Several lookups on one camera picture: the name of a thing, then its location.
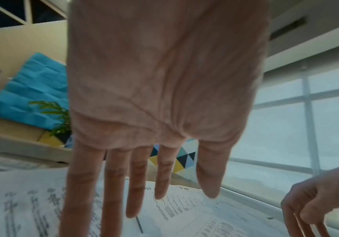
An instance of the yellow triangle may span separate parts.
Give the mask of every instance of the yellow triangle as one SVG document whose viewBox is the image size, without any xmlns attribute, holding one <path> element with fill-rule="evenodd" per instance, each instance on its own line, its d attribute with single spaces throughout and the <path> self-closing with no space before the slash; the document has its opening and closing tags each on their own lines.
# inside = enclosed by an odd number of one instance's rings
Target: yellow triangle
<svg viewBox="0 0 339 237">
<path fill-rule="evenodd" d="M 155 166 L 158 166 L 158 156 L 157 156 L 157 155 L 151 156 L 151 157 L 149 158 L 149 160 L 150 160 L 152 163 L 154 163 Z"/>
<path fill-rule="evenodd" d="M 55 136 L 50 136 L 49 131 L 45 131 L 41 138 L 39 139 L 40 143 L 45 143 L 50 146 L 64 146 L 64 143 L 60 141 L 57 137 Z"/>
<path fill-rule="evenodd" d="M 174 163 L 174 169 L 173 173 L 179 172 L 180 170 L 183 170 L 184 167 L 181 165 L 181 163 L 176 159 L 176 162 Z"/>
</svg>

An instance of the paper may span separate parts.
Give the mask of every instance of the paper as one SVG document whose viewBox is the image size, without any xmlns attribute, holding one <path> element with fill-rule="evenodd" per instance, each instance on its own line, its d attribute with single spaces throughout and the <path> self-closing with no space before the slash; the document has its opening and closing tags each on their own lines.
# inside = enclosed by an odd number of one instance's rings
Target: paper
<svg viewBox="0 0 339 237">
<path fill-rule="evenodd" d="M 0 172 L 0 237 L 57 237 L 67 169 Z M 100 235 L 103 172 L 97 182 L 89 237 Z M 124 198 L 127 199 L 129 178 Z M 227 198 L 208 199 L 201 190 L 170 186 L 154 198 L 147 182 L 137 219 L 124 219 L 123 237 L 283 237 L 286 236 Z"/>
</svg>

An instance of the wall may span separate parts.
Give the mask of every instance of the wall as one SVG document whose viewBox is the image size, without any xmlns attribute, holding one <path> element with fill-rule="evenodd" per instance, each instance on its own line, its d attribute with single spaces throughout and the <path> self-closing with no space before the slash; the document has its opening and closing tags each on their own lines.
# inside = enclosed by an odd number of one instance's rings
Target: wall
<svg viewBox="0 0 339 237">
<path fill-rule="evenodd" d="M 0 29 L 0 90 L 35 52 L 65 62 L 67 21 Z M 0 134 L 37 141 L 43 129 L 0 119 Z"/>
</svg>

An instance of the white paper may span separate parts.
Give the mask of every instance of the white paper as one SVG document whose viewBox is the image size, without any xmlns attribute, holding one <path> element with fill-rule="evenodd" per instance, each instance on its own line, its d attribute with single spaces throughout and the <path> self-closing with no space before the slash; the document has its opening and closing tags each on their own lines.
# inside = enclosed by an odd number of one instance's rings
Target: white paper
<svg viewBox="0 0 339 237">
<path fill-rule="evenodd" d="M 56 237 L 64 203 L 67 169 L 0 172 L 0 237 Z M 100 235 L 103 171 L 97 182 L 89 237 Z M 125 181 L 124 202 L 129 178 Z M 136 219 L 124 219 L 123 237 L 283 237 L 271 226 L 233 205 L 208 199 L 201 190 L 170 186 L 154 198 L 146 183 L 144 205 Z"/>
</svg>

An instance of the green plant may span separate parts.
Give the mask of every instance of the green plant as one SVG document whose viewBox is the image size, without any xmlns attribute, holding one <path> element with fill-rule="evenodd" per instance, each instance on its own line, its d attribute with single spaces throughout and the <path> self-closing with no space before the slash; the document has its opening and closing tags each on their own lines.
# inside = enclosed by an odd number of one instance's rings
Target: green plant
<svg viewBox="0 0 339 237">
<path fill-rule="evenodd" d="M 61 107 L 55 101 L 30 101 L 29 105 L 39 105 L 40 109 L 51 109 L 42 111 L 42 114 L 57 114 L 59 117 L 57 119 L 62 119 L 63 123 L 55 124 L 54 128 L 51 130 L 50 136 L 55 134 L 63 134 L 71 131 L 71 118 L 69 117 L 69 110 Z"/>
</svg>

